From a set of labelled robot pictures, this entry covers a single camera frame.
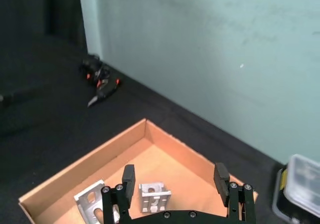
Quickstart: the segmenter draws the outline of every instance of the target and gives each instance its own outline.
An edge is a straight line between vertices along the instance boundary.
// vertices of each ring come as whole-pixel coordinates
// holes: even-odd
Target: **black tablecloth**
[[[0,94],[14,94],[0,109],[0,223],[28,223],[21,195],[143,118],[252,184],[257,223],[282,223],[271,211],[281,168],[273,159],[124,75],[111,98],[88,109],[93,89],[78,72],[86,54],[68,43],[25,37],[0,44]]]

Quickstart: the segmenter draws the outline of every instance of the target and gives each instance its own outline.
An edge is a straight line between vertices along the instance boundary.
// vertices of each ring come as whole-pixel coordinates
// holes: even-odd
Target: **power drill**
[[[83,59],[79,68],[82,76],[96,87],[95,96],[88,102],[88,107],[112,95],[120,86],[120,79],[112,74],[107,64],[99,56],[89,55]]]

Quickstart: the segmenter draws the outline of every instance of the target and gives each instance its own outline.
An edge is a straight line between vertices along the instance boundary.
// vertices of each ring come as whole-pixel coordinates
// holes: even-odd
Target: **light blue wall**
[[[88,49],[251,146],[320,161],[320,0],[81,0]]]

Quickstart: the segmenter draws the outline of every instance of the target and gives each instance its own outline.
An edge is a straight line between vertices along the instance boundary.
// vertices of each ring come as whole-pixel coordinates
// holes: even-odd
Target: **screw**
[[[193,217],[196,217],[196,212],[193,211],[193,210],[190,211],[190,212],[189,212],[189,216],[192,217],[192,218],[193,218]]]
[[[251,190],[252,189],[252,186],[250,186],[249,184],[245,184],[244,187],[245,187],[246,190]]]
[[[169,218],[171,216],[170,212],[166,211],[164,212],[164,218]]]
[[[237,185],[235,182],[231,182],[231,183],[230,183],[230,186],[231,186],[232,188],[237,188],[237,187],[238,187],[238,185]]]
[[[121,184],[119,184],[119,185],[117,185],[116,187],[117,187],[117,188],[116,188],[117,190],[122,190],[122,188],[123,188],[124,186],[121,185]]]
[[[109,190],[110,190],[110,188],[109,188],[108,186],[105,186],[105,187],[102,189],[102,192],[103,192],[103,193],[107,193]]]

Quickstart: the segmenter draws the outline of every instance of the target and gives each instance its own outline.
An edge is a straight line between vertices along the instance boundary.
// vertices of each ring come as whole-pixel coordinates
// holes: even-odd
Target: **clear plastic lid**
[[[293,155],[287,167],[284,195],[293,204],[320,217],[320,163]]]

